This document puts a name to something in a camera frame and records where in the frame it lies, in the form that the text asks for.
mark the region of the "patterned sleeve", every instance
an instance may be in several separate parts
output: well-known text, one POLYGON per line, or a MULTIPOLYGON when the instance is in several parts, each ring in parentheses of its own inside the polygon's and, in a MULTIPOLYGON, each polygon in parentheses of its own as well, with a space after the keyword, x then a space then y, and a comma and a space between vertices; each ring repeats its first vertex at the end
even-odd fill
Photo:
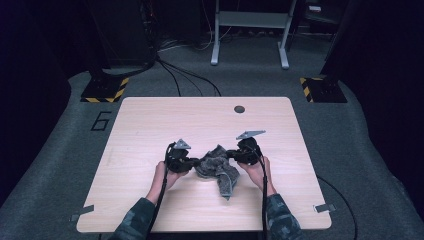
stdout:
POLYGON ((109 240, 128 239, 144 240, 152 220, 155 205, 145 198, 138 202, 127 212, 121 224, 116 228, 109 240))
POLYGON ((299 222, 291 214, 280 194, 273 194, 267 199, 266 213, 272 240, 306 239, 299 222))

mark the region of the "person's right hand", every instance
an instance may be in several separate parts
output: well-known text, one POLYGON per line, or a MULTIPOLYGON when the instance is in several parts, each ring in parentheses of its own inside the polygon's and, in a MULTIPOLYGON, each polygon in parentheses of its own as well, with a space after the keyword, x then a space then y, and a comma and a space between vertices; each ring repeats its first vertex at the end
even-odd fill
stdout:
MULTIPOLYGON (((272 184, 271 168, 270 168, 269 159, 265 156, 262 156, 259 161, 262 161, 265 164, 265 171, 266 171, 266 176, 267 176, 267 180, 268 180, 267 196, 270 196, 272 194, 277 193, 277 191, 274 188, 274 185, 272 184)), ((262 170, 261 163, 257 162, 254 165, 247 165, 245 163, 237 162, 237 164, 246 171, 246 173, 249 175, 252 182, 254 184, 256 184, 256 186, 258 186, 259 189, 263 192, 263 190, 264 190, 264 182, 263 182, 264 181, 263 180, 264 172, 262 170)))

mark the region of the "gray carpet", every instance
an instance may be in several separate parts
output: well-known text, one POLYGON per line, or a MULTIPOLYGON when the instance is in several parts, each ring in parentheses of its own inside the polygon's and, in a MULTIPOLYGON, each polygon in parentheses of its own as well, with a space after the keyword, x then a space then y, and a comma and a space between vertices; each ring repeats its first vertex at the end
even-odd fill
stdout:
MULTIPOLYGON (((329 42, 299 36, 288 53, 290 69, 282 70, 275 38, 233 39, 221 45, 219 65, 211 66, 212 46, 161 51, 161 59, 208 78, 223 96, 285 96, 291 99, 316 173, 348 200, 357 219, 358 239, 422 239, 424 224, 401 183, 387 170, 367 134, 361 106, 340 86, 346 104, 308 103, 300 77, 317 77, 329 42)), ((128 69, 115 69, 123 72, 128 69)), ((200 96, 196 87, 176 74, 183 97, 200 96)), ((0 239, 97 239, 81 234, 69 217, 84 204, 120 104, 82 103, 90 76, 72 77, 72 96, 42 151, 0 209, 0 239), (100 111, 110 118, 105 131, 90 131, 100 111)), ((213 88, 191 78, 204 96, 213 88)), ((174 80, 159 64, 133 76, 123 97, 178 96, 174 80)), ((353 218, 343 199, 325 182, 320 185, 331 213, 327 230, 306 231, 310 239, 353 239, 353 218)), ((166 239, 249 239, 244 234, 169 234, 166 239)))

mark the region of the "white metal frame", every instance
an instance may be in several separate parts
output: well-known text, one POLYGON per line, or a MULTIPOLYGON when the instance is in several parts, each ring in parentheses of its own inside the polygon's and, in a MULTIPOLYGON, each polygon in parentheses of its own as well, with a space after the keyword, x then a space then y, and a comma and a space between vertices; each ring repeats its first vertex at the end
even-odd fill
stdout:
POLYGON ((297 0, 292 0, 288 13, 256 13, 220 11, 219 0, 216 0, 215 43, 212 51, 211 64, 214 66, 218 65, 220 26, 281 28, 284 29, 284 33, 281 41, 278 42, 278 51, 280 53, 281 67, 283 69, 288 69, 289 62, 287 60, 285 45, 287 42, 287 36, 289 34, 296 1, 297 0))

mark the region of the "table top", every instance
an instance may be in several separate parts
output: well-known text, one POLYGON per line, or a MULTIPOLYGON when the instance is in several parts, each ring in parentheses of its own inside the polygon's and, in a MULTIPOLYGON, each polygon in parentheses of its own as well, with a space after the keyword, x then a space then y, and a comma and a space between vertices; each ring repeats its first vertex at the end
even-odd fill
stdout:
MULTIPOLYGON (((183 139, 188 157, 203 157, 218 144, 237 149, 236 137, 255 136, 271 162, 272 180, 302 229, 331 226, 293 107, 285 97, 129 97, 122 102, 80 216, 80 232, 113 232, 127 211, 145 197, 155 166, 168 145, 183 139), (245 112, 234 108, 243 106, 245 112)), ((168 190, 152 232, 261 231, 262 193, 233 159, 240 177, 232 197, 219 194, 216 179, 192 169, 168 190)))

